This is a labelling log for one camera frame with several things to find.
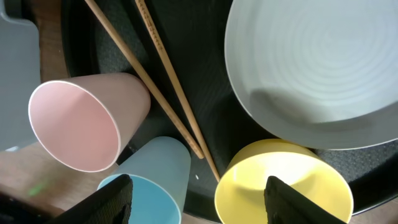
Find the blue cup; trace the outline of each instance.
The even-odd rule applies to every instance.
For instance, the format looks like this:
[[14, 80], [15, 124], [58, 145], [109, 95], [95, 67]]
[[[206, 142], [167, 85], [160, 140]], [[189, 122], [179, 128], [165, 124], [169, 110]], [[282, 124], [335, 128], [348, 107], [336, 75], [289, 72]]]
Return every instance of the blue cup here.
[[102, 188], [121, 174], [132, 179], [131, 224], [180, 224], [187, 194], [191, 157], [169, 137], [157, 137], [105, 178]]

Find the plastic cup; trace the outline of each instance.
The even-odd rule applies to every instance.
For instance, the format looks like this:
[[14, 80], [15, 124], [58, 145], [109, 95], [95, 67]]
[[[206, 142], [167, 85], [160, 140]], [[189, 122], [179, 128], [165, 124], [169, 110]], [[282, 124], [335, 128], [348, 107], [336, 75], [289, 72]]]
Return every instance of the plastic cup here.
[[157, 137], [124, 161], [98, 188], [128, 174], [133, 183], [129, 223], [179, 224], [190, 165], [191, 157], [182, 143]]
[[89, 75], [41, 84], [30, 97], [29, 120], [58, 161], [99, 172], [116, 162], [149, 108], [149, 93], [135, 76]]
[[234, 156], [215, 193], [220, 220], [224, 224], [267, 223], [264, 189], [271, 175], [349, 222], [354, 202], [344, 178], [308, 149], [281, 139], [254, 142]]

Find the dark table surface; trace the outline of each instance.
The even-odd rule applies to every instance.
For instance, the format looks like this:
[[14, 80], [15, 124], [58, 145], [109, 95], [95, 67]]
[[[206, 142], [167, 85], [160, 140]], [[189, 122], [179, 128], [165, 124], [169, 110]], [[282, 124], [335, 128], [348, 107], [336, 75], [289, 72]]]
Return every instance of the dark table surface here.
[[[223, 43], [231, 2], [147, 1], [220, 175], [241, 148], [260, 139], [274, 138], [245, 113], [229, 84]], [[189, 127], [134, 1], [97, 0], [97, 3]], [[72, 76], [110, 72], [135, 74], [83, 1], [65, 0], [62, 22], [65, 58]], [[171, 136], [184, 142], [152, 99], [151, 111], [131, 139], [129, 148], [134, 152], [156, 136]], [[398, 171], [396, 141], [367, 149], [314, 152], [349, 182], [355, 213], [378, 206], [398, 194], [398, 178], [394, 175]], [[218, 221], [213, 203], [216, 184], [206, 160], [199, 160], [192, 154], [185, 212]]]

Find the ceramic plate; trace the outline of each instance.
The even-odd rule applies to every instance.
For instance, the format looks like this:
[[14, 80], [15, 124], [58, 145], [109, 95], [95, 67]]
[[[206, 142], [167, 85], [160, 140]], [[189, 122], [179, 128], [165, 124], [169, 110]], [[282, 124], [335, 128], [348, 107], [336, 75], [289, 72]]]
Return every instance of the ceramic plate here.
[[352, 149], [397, 138], [398, 1], [235, 0], [229, 79], [263, 128]]

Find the chopsticks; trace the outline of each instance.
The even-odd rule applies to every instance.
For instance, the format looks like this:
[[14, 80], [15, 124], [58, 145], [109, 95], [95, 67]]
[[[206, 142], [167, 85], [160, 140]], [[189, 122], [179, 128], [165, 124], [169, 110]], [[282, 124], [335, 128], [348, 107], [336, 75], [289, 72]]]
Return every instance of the chopsticks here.
[[145, 4], [145, 0], [136, 0], [136, 4], [137, 4], [139, 12], [141, 13], [141, 17], [144, 20], [144, 23], [147, 27], [148, 33], [149, 33], [150, 37], [152, 38], [152, 41], [156, 47], [157, 53], [159, 54], [159, 57], [163, 63], [163, 66], [166, 69], [167, 75], [169, 76], [170, 81], [172, 82], [172, 85], [174, 87], [174, 90], [178, 96], [178, 99], [180, 100], [180, 103], [185, 112], [185, 115], [188, 118], [190, 126], [193, 130], [193, 133], [195, 134], [195, 137], [197, 138], [199, 145], [200, 145], [201, 149], [203, 150], [203, 153], [205, 154], [207, 162], [210, 165], [211, 171], [213, 171], [213, 174], [216, 177], [216, 180], [219, 182], [220, 175], [218, 174], [217, 168], [214, 164], [213, 158], [211, 157], [210, 151], [207, 148], [205, 139], [203, 138], [203, 135], [201, 134], [199, 125], [195, 119], [195, 116], [193, 115], [193, 112], [188, 103], [187, 97], [185, 96], [185, 94], [182, 90], [181, 84], [177, 78], [177, 74], [175, 73], [175, 70], [173, 68], [173, 65], [172, 65], [170, 59], [169, 59], [169, 56], [167, 55], [167, 52], [163, 45], [163, 42], [160, 39], [159, 33], [157, 32], [157, 29], [155, 27], [154, 21], [152, 20], [152, 17], [149, 14], [148, 8]]
[[136, 73], [139, 75], [141, 80], [148, 87], [149, 91], [153, 94], [155, 99], [159, 102], [160, 106], [163, 108], [163, 110], [166, 112], [166, 114], [172, 120], [175, 127], [180, 131], [181, 135], [188, 142], [188, 144], [190, 145], [192, 150], [195, 152], [195, 154], [199, 157], [199, 159], [204, 158], [203, 152], [200, 149], [199, 145], [196, 143], [194, 138], [191, 136], [191, 134], [189, 133], [187, 128], [183, 125], [180, 118], [178, 118], [178, 116], [175, 114], [174, 110], [169, 105], [169, 103], [164, 98], [164, 96], [159, 91], [159, 89], [156, 87], [155, 83], [152, 81], [152, 79], [150, 79], [147, 72], [144, 70], [142, 65], [138, 62], [136, 56], [131, 52], [130, 48], [122, 40], [121, 36], [118, 34], [116, 29], [112, 26], [110, 21], [106, 18], [106, 16], [102, 12], [102, 10], [98, 7], [97, 3], [95, 3], [94, 0], [85, 0], [85, 1], [86, 1], [87, 5], [90, 7], [90, 9], [94, 12], [94, 14], [98, 18], [99, 22], [102, 24], [102, 26], [108, 32], [108, 34], [111, 36], [113, 41], [119, 47], [120, 51], [130, 62], [131, 66], [136, 71]]

